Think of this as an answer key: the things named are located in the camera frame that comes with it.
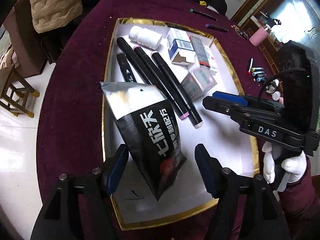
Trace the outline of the right white gloved hand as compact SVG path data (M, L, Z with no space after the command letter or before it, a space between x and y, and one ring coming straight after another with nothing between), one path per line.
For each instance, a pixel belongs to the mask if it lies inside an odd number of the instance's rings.
M284 159L281 164L276 164L282 148L265 142L262 147L264 152L263 177L267 183L272 184L273 191L283 192L287 184L298 182L306 172L307 159L302 151L299 156Z

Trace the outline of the maroon right sleeve forearm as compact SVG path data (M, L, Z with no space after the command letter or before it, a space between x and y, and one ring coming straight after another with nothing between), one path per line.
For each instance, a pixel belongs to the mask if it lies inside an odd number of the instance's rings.
M279 193L291 239L319 239L319 198L312 184L310 160L299 181Z

